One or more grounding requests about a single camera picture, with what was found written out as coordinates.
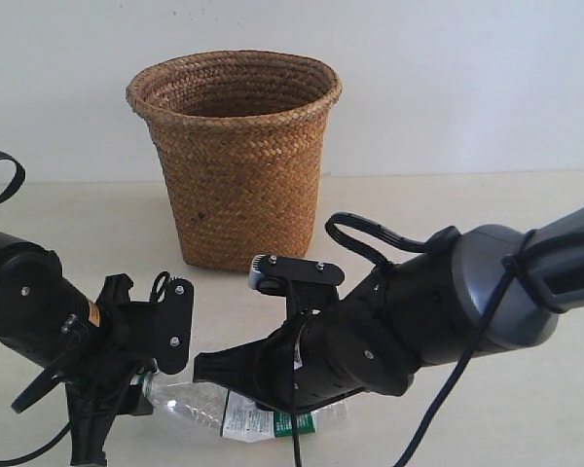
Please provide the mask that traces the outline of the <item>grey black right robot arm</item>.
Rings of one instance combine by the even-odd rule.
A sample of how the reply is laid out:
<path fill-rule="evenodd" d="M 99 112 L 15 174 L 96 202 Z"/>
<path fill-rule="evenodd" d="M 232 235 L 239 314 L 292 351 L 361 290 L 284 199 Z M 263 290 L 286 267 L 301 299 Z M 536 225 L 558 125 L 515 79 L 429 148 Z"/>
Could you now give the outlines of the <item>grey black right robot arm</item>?
<path fill-rule="evenodd" d="M 447 227 L 426 241 L 347 212 L 325 229 L 369 274 L 340 295 L 333 264 L 254 257 L 249 286 L 283 298 L 285 320 L 264 339 L 198 354 L 195 382 L 284 413 L 401 396 L 422 368 L 538 346 L 584 307 L 584 207 L 527 232 Z"/>

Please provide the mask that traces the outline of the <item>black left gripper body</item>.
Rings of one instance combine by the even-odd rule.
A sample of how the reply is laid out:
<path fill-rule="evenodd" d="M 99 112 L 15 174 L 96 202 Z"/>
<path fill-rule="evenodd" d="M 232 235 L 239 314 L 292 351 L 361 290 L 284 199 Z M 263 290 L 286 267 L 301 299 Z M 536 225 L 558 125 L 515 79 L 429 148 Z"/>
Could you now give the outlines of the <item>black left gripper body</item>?
<path fill-rule="evenodd" d="M 153 405 L 134 378 L 156 367 L 151 302 L 62 301 L 55 307 L 53 343 L 63 362 L 71 423 L 112 423 L 120 415 L 147 416 Z"/>

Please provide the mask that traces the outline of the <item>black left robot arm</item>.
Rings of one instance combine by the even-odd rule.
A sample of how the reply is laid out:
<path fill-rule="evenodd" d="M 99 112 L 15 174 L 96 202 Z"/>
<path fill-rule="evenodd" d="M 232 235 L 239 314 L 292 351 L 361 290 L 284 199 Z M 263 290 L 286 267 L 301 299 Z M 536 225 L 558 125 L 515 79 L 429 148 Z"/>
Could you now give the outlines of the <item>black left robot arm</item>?
<path fill-rule="evenodd" d="M 42 370 L 12 410 L 23 413 L 63 385 L 71 465 L 107 465 L 106 439 L 149 359 L 129 347 L 121 307 L 78 290 L 56 252 L 0 232 L 0 342 Z"/>

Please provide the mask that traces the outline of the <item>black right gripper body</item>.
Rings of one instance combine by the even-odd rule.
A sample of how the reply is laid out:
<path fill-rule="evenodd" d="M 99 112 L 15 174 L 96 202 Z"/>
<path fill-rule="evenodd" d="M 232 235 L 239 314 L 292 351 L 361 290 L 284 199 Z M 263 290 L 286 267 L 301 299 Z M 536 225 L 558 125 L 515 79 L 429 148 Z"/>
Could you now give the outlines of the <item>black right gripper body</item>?
<path fill-rule="evenodd" d="M 277 385 L 260 394 L 281 394 L 304 388 L 316 396 L 331 396 L 363 387 L 365 337 L 354 317 L 336 312 L 305 315 L 291 332 L 281 328 L 277 338 Z"/>

